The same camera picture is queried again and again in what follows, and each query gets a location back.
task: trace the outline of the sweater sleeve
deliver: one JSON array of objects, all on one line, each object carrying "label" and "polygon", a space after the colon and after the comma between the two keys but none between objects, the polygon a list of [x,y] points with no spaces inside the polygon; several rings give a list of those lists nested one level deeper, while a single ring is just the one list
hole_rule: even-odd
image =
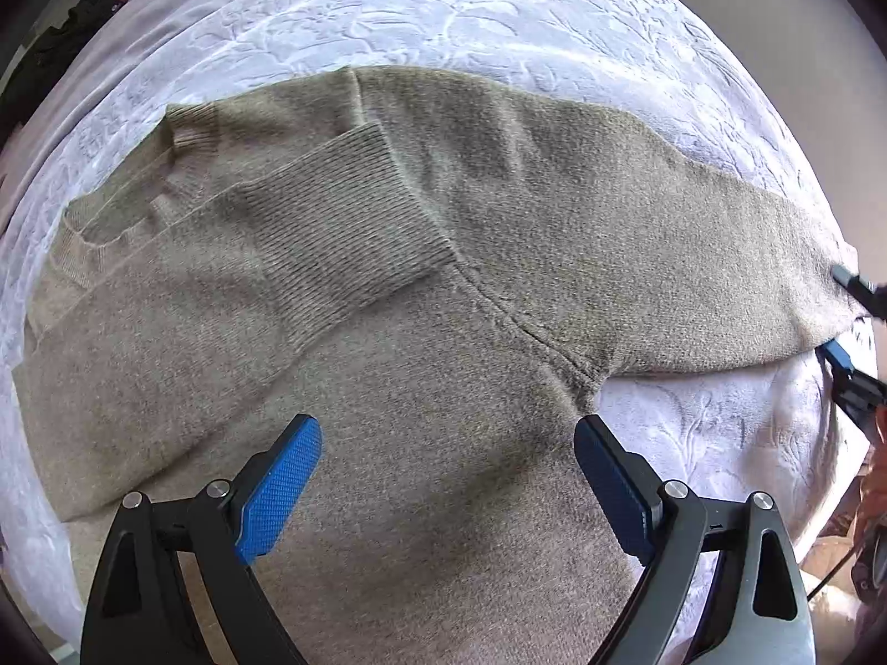
[{"label": "sweater sleeve", "polygon": [[779,360],[860,312],[829,276],[855,267],[840,233],[631,113],[461,73],[356,73],[463,273],[594,381]]},{"label": "sweater sleeve", "polygon": [[212,198],[85,295],[13,372],[59,517],[173,463],[327,330],[454,257],[376,125]]}]

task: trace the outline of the sweater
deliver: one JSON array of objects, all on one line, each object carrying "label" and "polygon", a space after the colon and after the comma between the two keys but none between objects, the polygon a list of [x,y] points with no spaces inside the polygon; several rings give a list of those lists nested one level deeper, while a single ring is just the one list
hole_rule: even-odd
[{"label": "sweater", "polygon": [[[845,330],[828,267],[853,250],[618,110],[397,67],[256,92],[189,129],[236,175],[122,247],[13,373],[81,583],[127,491],[232,477],[304,411],[325,455],[256,575],[309,662],[584,662],[633,582],[575,422],[613,374]],[[273,136],[329,112],[341,134]],[[106,242],[150,219],[121,179],[93,196],[121,193]],[[70,252],[95,251],[83,231]]]},{"label": "sweater", "polygon": [[[98,190],[70,203],[28,305],[28,352],[105,274],[194,206],[363,123],[347,70],[295,82],[211,106],[170,105]],[[331,90],[336,106],[316,108]]]}]

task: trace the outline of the blue gripper pad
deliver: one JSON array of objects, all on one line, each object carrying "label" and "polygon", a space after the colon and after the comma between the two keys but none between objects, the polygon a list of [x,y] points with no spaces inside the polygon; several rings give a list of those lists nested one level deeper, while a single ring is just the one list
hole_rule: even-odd
[{"label": "blue gripper pad", "polygon": [[656,493],[662,482],[643,457],[622,449],[600,417],[579,420],[573,448],[623,552],[648,565],[655,556],[653,532],[662,518]]},{"label": "blue gripper pad", "polygon": [[278,452],[241,510],[241,533],[234,547],[250,565],[270,553],[296,501],[320,460],[323,437],[313,417]]},{"label": "blue gripper pad", "polygon": [[853,374],[853,361],[847,351],[837,344],[837,340],[831,339],[825,345],[820,345],[819,350],[832,365],[847,370],[848,374]]}]

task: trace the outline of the white blanket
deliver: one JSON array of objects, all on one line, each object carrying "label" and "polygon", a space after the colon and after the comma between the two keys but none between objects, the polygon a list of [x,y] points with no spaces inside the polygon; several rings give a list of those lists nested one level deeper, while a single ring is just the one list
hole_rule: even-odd
[{"label": "white blanket", "polygon": [[[773,105],[677,0],[130,1],[0,159],[3,188],[29,184],[0,241],[0,522],[16,583],[72,642],[83,605],[10,376],[21,360],[25,303],[61,210],[101,184],[167,103],[227,97],[345,64],[464,70],[631,110],[690,157],[818,212],[837,232]],[[841,342],[855,364],[875,372],[870,325],[858,324]],[[707,497],[772,493],[798,557],[868,447],[828,407],[812,353],[705,377],[612,380],[600,413],[663,478],[684,479]],[[697,572],[676,647],[695,628],[712,562],[706,557]]]}]

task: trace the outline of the ribbed cuff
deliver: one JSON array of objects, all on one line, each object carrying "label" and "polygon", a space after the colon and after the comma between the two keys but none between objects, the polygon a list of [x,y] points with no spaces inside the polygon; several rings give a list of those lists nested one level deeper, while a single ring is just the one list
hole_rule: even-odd
[{"label": "ribbed cuff", "polygon": [[166,121],[172,128],[173,147],[178,153],[215,150],[218,145],[219,120],[215,103],[170,104]]},{"label": "ribbed cuff", "polygon": [[250,229],[296,352],[456,253],[398,175],[383,131],[357,127],[229,193]]},{"label": "ribbed cuff", "polygon": [[156,237],[162,228],[151,219],[142,219],[109,243],[92,244],[65,226],[52,241],[50,257],[56,268],[84,290],[91,290],[117,264]]}]

